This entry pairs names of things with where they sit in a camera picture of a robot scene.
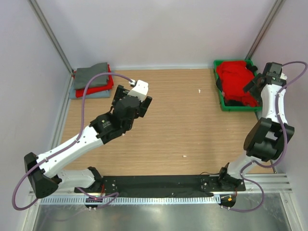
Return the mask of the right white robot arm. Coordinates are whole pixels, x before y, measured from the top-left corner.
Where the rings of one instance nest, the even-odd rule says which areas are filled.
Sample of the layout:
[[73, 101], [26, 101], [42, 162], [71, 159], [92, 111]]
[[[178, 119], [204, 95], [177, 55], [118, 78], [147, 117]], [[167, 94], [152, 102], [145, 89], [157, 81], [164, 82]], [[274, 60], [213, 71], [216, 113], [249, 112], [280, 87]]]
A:
[[254, 166], [277, 160], [285, 154], [285, 148], [295, 129], [288, 125], [284, 115], [286, 78], [282, 64], [266, 63], [262, 73], [248, 82], [243, 90], [262, 102], [262, 116], [244, 141], [244, 153], [221, 168], [217, 185], [221, 190], [233, 191], [243, 185], [243, 176]]

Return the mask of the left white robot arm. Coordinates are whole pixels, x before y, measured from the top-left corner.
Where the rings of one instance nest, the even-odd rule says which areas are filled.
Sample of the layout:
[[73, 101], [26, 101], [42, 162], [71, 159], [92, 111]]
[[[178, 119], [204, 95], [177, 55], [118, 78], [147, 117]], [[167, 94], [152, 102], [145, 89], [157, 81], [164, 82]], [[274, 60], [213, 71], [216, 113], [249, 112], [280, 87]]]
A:
[[72, 137], [54, 149], [24, 157], [28, 179], [38, 199], [50, 196], [58, 189], [74, 188], [98, 192], [103, 179], [94, 167], [84, 170], [64, 170], [64, 167], [83, 154], [124, 135], [133, 127], [138, 117], [144, 117], [152, 101], [147, 95], [148, 83], [138, 80], [131, 90], [119, 85], [110, 111], [97, 116], [83, 128], [81, 134]]

